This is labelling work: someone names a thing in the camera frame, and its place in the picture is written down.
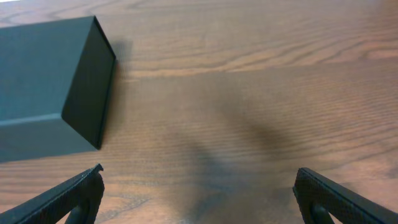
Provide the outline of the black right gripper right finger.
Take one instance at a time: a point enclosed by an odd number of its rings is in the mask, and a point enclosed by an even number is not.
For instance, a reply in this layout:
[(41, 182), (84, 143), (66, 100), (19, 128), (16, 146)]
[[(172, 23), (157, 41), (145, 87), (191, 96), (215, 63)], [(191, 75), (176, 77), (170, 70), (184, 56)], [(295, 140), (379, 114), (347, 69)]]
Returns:
[(297, 171), (293, 192), (304, 223), (397, 223), (397, 213), (306, 167)]

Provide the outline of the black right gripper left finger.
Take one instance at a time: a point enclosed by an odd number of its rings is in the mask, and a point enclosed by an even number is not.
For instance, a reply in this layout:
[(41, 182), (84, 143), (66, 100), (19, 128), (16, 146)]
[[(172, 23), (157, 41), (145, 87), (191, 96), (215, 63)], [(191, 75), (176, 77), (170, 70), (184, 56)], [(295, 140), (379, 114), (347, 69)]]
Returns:
[(1, 214), (1, 223), (94, 223), (104, 193), (101, 164)]

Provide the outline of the black gift box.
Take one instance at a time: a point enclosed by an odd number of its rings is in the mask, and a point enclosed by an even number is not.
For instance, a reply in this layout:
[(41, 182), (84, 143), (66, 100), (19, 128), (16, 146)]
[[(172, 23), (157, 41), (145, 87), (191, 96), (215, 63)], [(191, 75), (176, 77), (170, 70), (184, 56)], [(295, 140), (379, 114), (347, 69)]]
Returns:
[(1, 161), (101, 147), (116, 55), (95, 16), (1, 29)]

